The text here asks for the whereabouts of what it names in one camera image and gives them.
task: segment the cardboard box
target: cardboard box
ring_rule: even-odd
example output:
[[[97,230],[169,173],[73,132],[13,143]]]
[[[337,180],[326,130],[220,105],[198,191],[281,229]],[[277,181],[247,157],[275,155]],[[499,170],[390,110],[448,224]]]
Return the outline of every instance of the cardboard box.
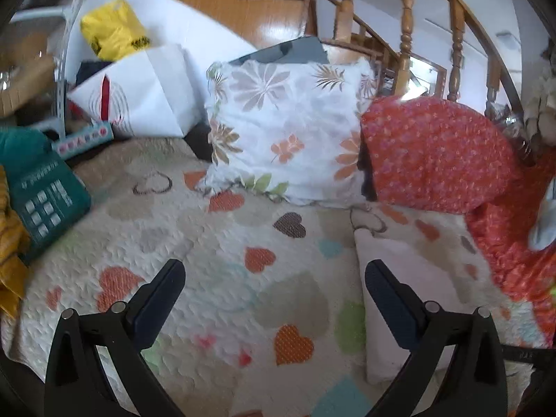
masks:
[[[46,47],[46,34],[32,33],[0,51],[0,71],[20,68],[9,88],[0,89],[0,118],[13,114],[54,85],[56,64]]]

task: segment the white wall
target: white wall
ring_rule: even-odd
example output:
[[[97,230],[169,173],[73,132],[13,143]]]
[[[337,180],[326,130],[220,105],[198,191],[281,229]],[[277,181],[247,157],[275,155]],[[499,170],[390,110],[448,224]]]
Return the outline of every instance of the white wall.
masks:
[[[540,54],[548,46],[548,32],[527,0],[513,0],[522,43],[522,102],[530,98],[532,83],[548,65]]]
[[[394,51],[399,51],[400,45],[400,20],[371,6],[363,0],[354,0],[355,14],[361,17],[373,28]],[[335,8],[325,0],[317,0],[317,18],[319,24],[319,37],[331,38],[334,30]],[[433,35],[429,30],[418,26],[413,33],[412,51],[448,71],[445,96],[448,95],[448,79],[451,71],[450,51],[452,47],[451,34],[438,30]],[[487,59],[485,56],[469,46],[464,45],[465,64],[461,71],[461,97],[459,102],[483,113],[487,101]],[[505,93],[501,90],[499,102],[507,102]]]

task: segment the yellow cloth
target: yellow cloth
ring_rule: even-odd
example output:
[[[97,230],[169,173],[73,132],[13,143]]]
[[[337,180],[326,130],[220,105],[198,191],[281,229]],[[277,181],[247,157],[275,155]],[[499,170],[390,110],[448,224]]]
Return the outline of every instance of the yellow cloth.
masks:
[[[81,33],[103,61],[118,61],[149,48],[151,40],[126,0],[113,0],[85,14]]]
[[[0,165],[0,308],[12,318],[17,316],[28,273],[18,254],[30,241],[19,216],[9,206],[8,181]]]

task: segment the yellow package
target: yellow package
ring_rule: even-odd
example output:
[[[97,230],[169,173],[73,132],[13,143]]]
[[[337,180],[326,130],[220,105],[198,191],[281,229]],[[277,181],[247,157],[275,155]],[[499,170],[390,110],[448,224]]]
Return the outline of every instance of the yellow package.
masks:
[[[118,61],[151,46],[145,28],[126,0],[114,0],[85,14],[81,33],[103,61]]]

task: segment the bed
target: bed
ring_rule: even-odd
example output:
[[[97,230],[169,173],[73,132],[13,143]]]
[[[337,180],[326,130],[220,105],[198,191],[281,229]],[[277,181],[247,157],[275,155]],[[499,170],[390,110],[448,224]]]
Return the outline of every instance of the bed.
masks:
[[[408,240],[404,218],[424,219],[456,239],[448,232],[464,233],[463,217],[379,203],[300,207],[238,188],[208,198],[195,190],[207,167],[180,139],[130,140],[80,165],[93,210],[31,266],[19,320],[2,320],[4,351],[44,380],[63,309],[106,311],[176,258],[186,266],[185,289],[142,354],[185,415],[318,416],[337,405],[365,415],[389,383],[366,381],[372,328],[354,226]],[[376,232],[378,221],[389,228]],[[451,271],[455,283],[472,289],[469,306],[492,309],[503,341],[516,342],[534,321],[531,309],[495,289],[484,259],[474,263],[475,280],[463,267]],[[132,410],[107,352],[99,352],[118,400]],[[508,369],[511,409],[528,374]],[[442,376],[433,377],[421,409]]]

